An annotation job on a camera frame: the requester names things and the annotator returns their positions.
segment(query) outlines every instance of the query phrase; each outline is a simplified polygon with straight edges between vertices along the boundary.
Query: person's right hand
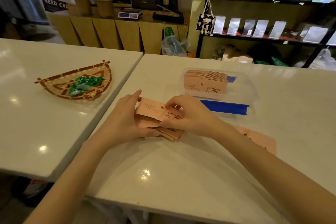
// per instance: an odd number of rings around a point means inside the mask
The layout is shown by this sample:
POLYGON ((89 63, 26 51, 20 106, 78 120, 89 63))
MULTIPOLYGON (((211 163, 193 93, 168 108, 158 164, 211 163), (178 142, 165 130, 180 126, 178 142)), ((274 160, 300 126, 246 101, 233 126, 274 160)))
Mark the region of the person's right hand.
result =
POLYGON ((220 128, 231 127, 213 114, 199 99, 190 95, 173 97, 166 103, 166 108, 176 108, 184 114, 183 119, 163 120, 160 126, 177 128, 199 136, 214 138, 220 128))

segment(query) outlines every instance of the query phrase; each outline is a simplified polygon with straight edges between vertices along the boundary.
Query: clear plastic box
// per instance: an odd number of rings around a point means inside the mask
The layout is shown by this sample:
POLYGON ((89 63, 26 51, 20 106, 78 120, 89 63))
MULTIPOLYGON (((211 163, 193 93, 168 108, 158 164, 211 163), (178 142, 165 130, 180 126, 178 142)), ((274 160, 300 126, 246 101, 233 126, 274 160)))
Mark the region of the clear plastic box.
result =
POLYGON ((244 104, 250 106, 253 104, 255 100, 259 98, 258 91, 256 90, 254 84, 251 82, 250 78, 244 73, 225 71, 225 70, 193 68, 193 67, 183 69, 180 77, 180 91, 182 94, 189 94, 194 97, 215 99, 220 100, 222 102, 244 104), (225 94, 186 90, 184 88, 184 74, 188 70, 212 71, 227 74, 228 84, 226 87, 225 94))

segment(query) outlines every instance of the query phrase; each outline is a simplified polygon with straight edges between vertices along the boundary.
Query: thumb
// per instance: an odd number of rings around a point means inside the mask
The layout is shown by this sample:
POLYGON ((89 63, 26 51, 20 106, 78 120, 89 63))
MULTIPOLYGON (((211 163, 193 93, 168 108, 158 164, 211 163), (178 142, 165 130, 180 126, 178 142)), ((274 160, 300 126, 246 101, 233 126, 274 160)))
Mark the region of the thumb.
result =
POLYGON ((154 128, 138 128, 138 137, 155 137, 159 135, 160 132, 154 128))
POLYGON ((164 128, 177 128, 177 129, 183 129, 183 119, 176 120, 176 119, 166 119, 160 122, 160 126, 164 128))

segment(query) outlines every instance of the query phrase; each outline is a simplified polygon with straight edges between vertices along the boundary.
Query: tabletop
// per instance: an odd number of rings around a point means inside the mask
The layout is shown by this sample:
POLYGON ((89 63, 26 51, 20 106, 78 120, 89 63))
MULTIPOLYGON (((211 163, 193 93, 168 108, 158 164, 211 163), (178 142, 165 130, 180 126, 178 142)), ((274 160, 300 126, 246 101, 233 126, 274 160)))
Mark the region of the tabletop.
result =
MULTIPOLYGON (((145 54, 97 128, 119 98, 138 89, 161 102, 179 95, 186 67, 248 75, 259 99, 247 116, 223 119, 275 138, 280 159, 336 194, 334 72, 145 54)), ((275 200, 228 151, 188 133, 175 141, 137 139, 111 149, 88 195, 194 219, 288 223, 275 200)))
POLYGON ((54 180, 90 136, 142 57, 141 52, 0 39, 0 170, 54 180), (58 98, 40 84, 102 60, 112 82, 86 103, 58 98))

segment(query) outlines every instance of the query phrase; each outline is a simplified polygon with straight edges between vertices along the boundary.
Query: black sign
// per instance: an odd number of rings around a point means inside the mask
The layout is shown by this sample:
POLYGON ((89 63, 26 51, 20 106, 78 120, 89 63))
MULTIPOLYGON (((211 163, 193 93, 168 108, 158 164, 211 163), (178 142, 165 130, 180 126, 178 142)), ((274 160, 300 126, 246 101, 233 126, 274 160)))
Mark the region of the black sign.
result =
POLYGON ((42 0, 44 5, 44 10, 47 12, 59 12, 67 10, 67 3, 59 0, 42 0))

